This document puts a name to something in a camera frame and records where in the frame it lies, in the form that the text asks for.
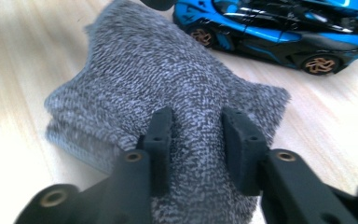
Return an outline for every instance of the blue toy car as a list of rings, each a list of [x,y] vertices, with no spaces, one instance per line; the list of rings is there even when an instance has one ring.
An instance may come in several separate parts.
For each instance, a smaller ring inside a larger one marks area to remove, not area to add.
[[[178,0],[173,21],[205,47],[316,76],[358,59],[358,0]]]

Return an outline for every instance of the gray knit sock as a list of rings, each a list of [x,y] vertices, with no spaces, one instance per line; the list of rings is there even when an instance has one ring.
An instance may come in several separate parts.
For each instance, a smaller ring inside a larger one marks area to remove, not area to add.
[[[110,173],[134,149],[154,111],[173,110],[172,183],[153,199],[154,223],[250,221],[255,198],[233,187],[224,163],[221,109],[245,112],[271,144],[289,94],[232,74],[157,13],[116,0],[89,26],[84,69],[46,100],[47,138]]]

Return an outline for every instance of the wooden floor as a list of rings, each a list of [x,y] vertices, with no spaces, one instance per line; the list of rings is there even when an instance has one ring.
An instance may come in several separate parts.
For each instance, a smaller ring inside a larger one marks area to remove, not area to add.
[[[0,223],[12,223],[51,184],[85,189],[104,178],[46,141],[50,115],[43,102],[83,68],[88,49],[83,28],[108,2],[0,1]],[[162,12],[169,19],[171,13]],[[289,90],[293,99],[274,147],[302,155],[325,183],[356,191],[358,61],[337,75],[314,77],[212,53],[240,77]]]

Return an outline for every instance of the black tire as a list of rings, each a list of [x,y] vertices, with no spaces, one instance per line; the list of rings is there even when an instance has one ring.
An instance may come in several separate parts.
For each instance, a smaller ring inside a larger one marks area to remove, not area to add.
[[[186,33],[206,48],[213,46],[216,39],[213,31],[203,26],[190,27]]]
[[[301,69],[314,76],[334,73],[339,67],[339,59],[332,55],[315,55],[305,60]]]

